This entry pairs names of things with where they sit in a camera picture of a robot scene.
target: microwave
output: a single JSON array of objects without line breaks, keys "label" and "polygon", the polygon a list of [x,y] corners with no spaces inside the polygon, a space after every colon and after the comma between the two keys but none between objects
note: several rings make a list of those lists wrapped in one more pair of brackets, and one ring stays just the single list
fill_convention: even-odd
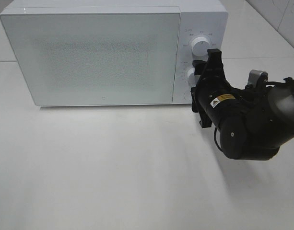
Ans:
[{"label": "microwave", "polygon": [[189,104],[218,0],[14,0],[0,14],[38,106]]}]

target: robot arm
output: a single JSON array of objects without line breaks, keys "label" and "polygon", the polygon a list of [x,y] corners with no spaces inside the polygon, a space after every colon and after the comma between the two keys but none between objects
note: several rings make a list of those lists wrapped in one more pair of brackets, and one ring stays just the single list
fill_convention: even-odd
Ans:
[{"label": "robot arm", "polygon": [[231,159],[269,160],[294,137],[294,80],[269,82],[266,72],[250,72],[245,89],[225,79],[221,51],[208,50],[208,61],[193,61],[192,111],[202,128],[220,132],[219,149]]}]

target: white table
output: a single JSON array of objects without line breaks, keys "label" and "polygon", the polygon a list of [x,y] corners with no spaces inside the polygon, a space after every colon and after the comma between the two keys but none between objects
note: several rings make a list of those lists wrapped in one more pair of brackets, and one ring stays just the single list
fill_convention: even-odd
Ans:
[{"label": "white table", "polygon": [[[223,58],[294,57],[288,42],[244,0],[221,0],[229,12]],[[15,61],[0,24],[0,61]]]},{"label": "white table", "polygon": [[[294,77],[294,58],[225,59]],[[39,108],[0,63],[0,230],[294,230],[294,139],[234,161],[190,106]]]}]

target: cable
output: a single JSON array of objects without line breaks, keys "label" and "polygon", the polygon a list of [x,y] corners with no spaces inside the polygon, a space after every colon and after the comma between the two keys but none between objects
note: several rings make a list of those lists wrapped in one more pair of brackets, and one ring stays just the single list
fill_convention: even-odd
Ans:
[{"label": "cable", "polygon": [[217,148],[222,152],[223,151],[222,148],[220,148],[219,144],[217,143],[216,134],[217,134],[217,128],[215,128],[214,130],[214,141]]}]

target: warning label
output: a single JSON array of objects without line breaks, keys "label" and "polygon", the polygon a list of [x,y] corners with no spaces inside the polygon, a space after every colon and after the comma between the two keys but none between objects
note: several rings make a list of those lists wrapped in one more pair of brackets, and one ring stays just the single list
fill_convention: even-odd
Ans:
[{"label": "warning label", "polygon": [[220,96],[216,97],[214,100],[211,101],[211,106],[213,108],[215,108],[216,105],[218,105],[220,102],[223,102],[223,101],[228,100],[228,99],[235,99],[235,97],[232,94],[220,95]]},{"label": "warning label", "polygon": [[223,94],[217,97],[219,101],[224,101],[227,99],[235,99],[235,97],[232,94]]}]

